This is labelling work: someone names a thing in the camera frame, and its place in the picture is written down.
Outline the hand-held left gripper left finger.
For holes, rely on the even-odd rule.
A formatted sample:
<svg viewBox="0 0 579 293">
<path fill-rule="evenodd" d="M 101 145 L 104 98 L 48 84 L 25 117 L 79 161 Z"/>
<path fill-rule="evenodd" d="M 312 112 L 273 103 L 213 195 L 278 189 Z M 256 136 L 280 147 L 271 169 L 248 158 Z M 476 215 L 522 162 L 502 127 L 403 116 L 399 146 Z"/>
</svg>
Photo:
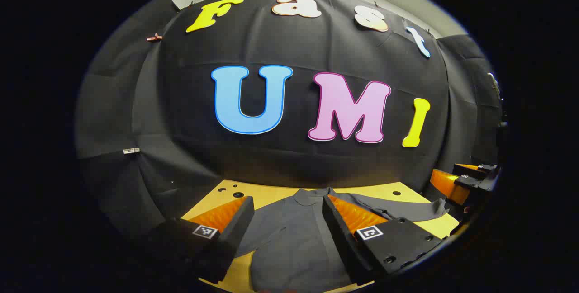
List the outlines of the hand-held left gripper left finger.
<svg viewBox="0 0 579 293">
<path fill-rule="evenodd" d="M 182 282 L 217 284 L 225 278 L 254 213 L 252 196 L 243 196 L 190 219 L 167 219 L 139 238 L 139 248 Z"/>
</svg>

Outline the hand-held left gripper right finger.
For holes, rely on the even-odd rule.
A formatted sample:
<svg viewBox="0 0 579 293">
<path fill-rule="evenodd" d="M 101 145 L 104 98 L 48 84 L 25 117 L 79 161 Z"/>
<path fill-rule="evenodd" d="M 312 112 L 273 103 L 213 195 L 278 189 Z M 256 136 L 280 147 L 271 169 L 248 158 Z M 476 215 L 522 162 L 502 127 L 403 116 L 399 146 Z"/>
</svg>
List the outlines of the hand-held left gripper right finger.
<svg viewBox="0 0 579 293">
<path fill-rule="evenodd" d="M 379 282 L 423 258 L 442 239 L 404 217 L 387 220 L 333 195 L 323 217 L 350 280 Z"/>
</svg>

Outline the grey collared shirt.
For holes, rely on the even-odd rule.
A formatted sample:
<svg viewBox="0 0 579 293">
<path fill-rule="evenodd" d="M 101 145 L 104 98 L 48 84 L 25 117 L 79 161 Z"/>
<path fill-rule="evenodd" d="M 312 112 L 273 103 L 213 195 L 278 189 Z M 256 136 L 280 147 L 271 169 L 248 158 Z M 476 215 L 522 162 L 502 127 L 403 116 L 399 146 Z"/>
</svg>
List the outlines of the grey collared shirt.
<svg viewBox="0 0 579 293">
<path fill-rule="evenodd" d="M 250 277 L 254 291 L 323 293 L 351 284 L 322 215 L 326 195 L 387 220 L 405 217 L 414 222 L 428 221 L 447 213 L 443 199 L 410 203 L 337 193 L 329 187 L 300 189 L 256 210 L 237 250 L 237 257 L 253 253 Z"/>
</svg>

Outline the black backdrop cloth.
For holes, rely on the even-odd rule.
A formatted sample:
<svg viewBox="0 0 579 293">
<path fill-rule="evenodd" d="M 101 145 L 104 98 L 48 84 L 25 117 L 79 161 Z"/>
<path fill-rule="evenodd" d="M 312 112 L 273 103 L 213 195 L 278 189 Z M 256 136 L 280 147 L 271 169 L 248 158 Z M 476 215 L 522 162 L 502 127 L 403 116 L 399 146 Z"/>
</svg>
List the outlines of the black backdrop cloth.
<svg viewBox="0 0 579 293">
<path fill-rule="evenodd" d="M 76 150 L 85 185 L 125 236 L 180 217 L 221 180 L 294 188 L 351 188 L 402 182 L 417 192 L 432 169 L 495 165 L 500 110 L 488 60 L 468 35 L 435 39 L 382 7 L 388 31 L 356 23 L 361 0 L 244 0 L 214 24 L 188 26 L 210 0 L 177 11 L 153 0 L 106 40 L 88 68 L 76 111 Z M 156 33 L 162 40 L 148 42 Z M 211 72 L 242 66 L 242 113 L 265 109 L 263 66 L 287 66 L 282 119 L 245 135 L 219 124 Z M 371 81 L 389 85 L 383 141 L 355 132 L 308 138 L 320 87 L 340 74 L 353 100 Z M 140 152 L 124 154 L 139 147 Z"/>
</svg>

